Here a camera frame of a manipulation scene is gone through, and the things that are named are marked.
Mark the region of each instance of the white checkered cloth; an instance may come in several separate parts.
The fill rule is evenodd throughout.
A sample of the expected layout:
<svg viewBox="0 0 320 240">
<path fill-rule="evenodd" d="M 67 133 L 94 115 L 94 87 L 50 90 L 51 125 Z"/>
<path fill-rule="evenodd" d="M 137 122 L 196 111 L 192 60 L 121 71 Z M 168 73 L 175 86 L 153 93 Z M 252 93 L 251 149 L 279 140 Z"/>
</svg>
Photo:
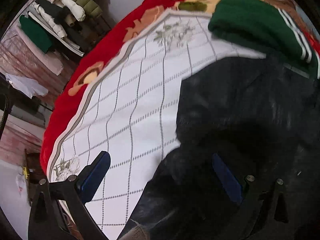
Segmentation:
<svg viewBox="0 0 320 240">
<path fill-rule="evenodd" d="M 78 174 L 100 151 L 110 153 L 111 167 L 85 204 L 110 240 L 121 233 L 158 164 L 180 145 L 175 130 L 181 80 L 224 57 L 265 58 L 212 37 L 210 17 L 168 9 L 124 44 L 87 87 L 77 114 L 55 143 L 47 170 L 50 181 Z M 156 31 L 179 21 L 193 28 L 188 43 L 168 50 L 154 41 Z M 53 169 L 61 160 L 71 160 L 73 167 L 57 178 Z"/>
</svg>

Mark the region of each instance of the green puffer jacket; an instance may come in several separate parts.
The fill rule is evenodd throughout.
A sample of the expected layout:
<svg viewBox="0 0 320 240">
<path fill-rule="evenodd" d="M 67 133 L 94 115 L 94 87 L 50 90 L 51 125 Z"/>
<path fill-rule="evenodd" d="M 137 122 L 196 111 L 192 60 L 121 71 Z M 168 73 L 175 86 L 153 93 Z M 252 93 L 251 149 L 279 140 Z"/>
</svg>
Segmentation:
<svg viewBox="0 0 320 240">
<path fill-rule="evenodd" d="M 80 5 L 86 15 L 96 18 L 102 14 L 100 6 L 94 0 L 73 0 L 77 5 Z"/>
</svg>

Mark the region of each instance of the metal screw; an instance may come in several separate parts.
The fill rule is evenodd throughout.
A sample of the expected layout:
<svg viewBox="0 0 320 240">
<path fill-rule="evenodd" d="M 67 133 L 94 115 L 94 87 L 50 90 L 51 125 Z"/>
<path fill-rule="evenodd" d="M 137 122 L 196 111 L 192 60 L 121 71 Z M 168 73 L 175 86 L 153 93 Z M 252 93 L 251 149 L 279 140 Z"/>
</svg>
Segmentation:
<svg viewBox="0 0 320 240">
<path fill-rule="evenodd" d="M 254 181 L 254 176 L 248 175 L 247 176 L 247 180 L 250 181 L 250 182 L 253 182 Z"/>
<path fill-rule="evenodd" d="M 47 182 L 46 179 L 41 179 L 41 180 L 39 181 L 39 184 L 40 184 L 40 185 L 43 185 L 43 184 L 45 184 L 46 182 Z"/>
<path fill-rule="evenodd" d="M 282 185 L 284 182 L 283 182 L 282 179 L 277 179 L 277 183 L 278 183 L 279 185 Z"/>
<path fill-rule="evenodd" d="M 68 180 L 69 180 L 69 181 L 74 181 L 76 178 L 77 178 L 77 175 L 70 175 L 70 176 L 68 177 Z"/>
</svg>

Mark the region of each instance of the white stripe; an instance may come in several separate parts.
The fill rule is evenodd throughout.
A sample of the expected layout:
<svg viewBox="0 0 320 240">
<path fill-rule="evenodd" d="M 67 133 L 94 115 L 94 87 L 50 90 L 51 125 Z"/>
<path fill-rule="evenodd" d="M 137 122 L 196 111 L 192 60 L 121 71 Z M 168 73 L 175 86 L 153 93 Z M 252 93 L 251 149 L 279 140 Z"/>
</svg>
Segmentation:
<svg viewBox="0 0 320 240">
<path fill-rule="evenodd" d="M 320 58 L 319 58 L 319 54 L 318 54 L 318 52 L 316 52 L 316 50 L 315 50 L 315 54 L 316 54 L 316 57 L 318 60 L 318 76 L 317 76 L 317 78 L 319 79 L 320 78 Z"/>
<path fill-rule="evenodd" d="M 294 36 L 296 36 L 296 40 L 299 43 L 301 49 L 302 49 L 302 55 L 301 55 L 301 59 L 304 60 L 306 57 L 306 48 L 304 47 L 304 45 L 302 44 L 300 37 L 298 35 L 298 33 L 295 31 L 294 28 L 292 28 L 292 26 L 289 24 L 287 18 L 283 15 L 282 11 L 280 11 L 280 9 L 278 8 L 278 11 L 280 13 L 280 15 L 282 16 L 284 22 L 286 23 L 286 25 L 293 31 Z"/>
<path fill-rule="evenodd" d="M 307 49 L 307 52 L 309 54 L 308 56 L 308 59 L 307 59 L 307 63 L 310 63 L 311 62 L 311 57 L 312 57 L 312 51 L 311 51 L 311 48 L 309 46 L 309 43 L 307 42 L 306 40 L 306 37 L 304 36 L 304 34 L 300 31 L 300 29 L 295 25 L 294 21 L 292 20 L 292 18 L 290 17 L 290 15 L 285 11 L 285 10 L 282 10 L 282 12 L 284 13 L 284 15 L 287 17 L 287 19 L 290 21 L 292 27 L 296 30 L 296 32 L 300 35 L 301 37 L 301 40 L 304 44 L 304 46 L 306 47 Z"/>
</svg>

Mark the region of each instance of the green garment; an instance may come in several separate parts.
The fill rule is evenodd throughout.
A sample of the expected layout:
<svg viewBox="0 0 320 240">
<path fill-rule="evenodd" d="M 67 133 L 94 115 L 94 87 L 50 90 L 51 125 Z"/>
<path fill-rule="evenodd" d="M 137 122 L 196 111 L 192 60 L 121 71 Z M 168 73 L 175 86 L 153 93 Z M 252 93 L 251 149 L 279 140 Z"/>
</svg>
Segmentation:
<svg viewBox="0 0 320 240">
<path fill-rule="evenodd" d="M 260 0 L 221 0 L 208 25 L 216 37 L 277 55 L 292 67 L 319 78 L 319 58 L 284 10 Z"/>
<path fill-rule="evenodd" d="M 41 26 L 35 23 L 33 20 L 20 16 L 21 29 L 30 38 L 30 40 L 43 51 L 47 53 L 52 46 L 52 42 L 49 39 L 47 32 L 41 28 Z"/>
<path fill-rule="evenodd" d="M 89 15 L 93 19 L 102 14 L 100 6 L 94 0 L 73 0 L 77 5 L 84 9 L 85 15 Z"/>
</svg>

